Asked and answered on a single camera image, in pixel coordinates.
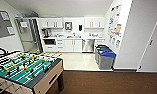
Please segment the stainless steel refrigerator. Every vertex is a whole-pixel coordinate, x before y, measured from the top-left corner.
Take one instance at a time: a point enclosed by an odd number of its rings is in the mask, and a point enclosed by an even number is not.
[[[37,21],[33,18],[17,18],[18,33],[23,45],[24,52],[43,51]]]

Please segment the gray trash can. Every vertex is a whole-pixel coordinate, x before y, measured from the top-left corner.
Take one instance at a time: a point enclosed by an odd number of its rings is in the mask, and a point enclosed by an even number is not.
[[[95,48],[95,60],[97,64],[99,64],[99,56],[100,56],[98,52],[103,50],[111,50],[111,49],[109,49],[109,47],[106,45],[98,45]]]
[[[98,67],[101,70],[112,69],[116,54],[111,50],[104,50],[98,52]]]

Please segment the ceiling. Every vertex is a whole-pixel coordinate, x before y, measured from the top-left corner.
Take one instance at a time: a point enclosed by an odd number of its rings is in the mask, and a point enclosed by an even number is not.
[[[103,17],[113,0],[4,0],[21,13],[40,17]]]

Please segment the countertop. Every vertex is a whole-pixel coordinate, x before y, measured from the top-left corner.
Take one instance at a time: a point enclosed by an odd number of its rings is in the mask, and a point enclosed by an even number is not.
[[[81,36],[81,38],[67,38],[66,36],[61,36],[61,37],[47,37],[47,38],[42,38],[42,39],[105,39],[103,37],[93,37],[93,36]]]

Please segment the foosball table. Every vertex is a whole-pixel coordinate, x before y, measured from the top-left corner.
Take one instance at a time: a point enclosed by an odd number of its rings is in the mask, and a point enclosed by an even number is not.
[[[61,54],[44,54],[15,52],[0,58],[0,94],[45,94],[55,80],[58,89],[63,90],[63,60],[58,58]]]

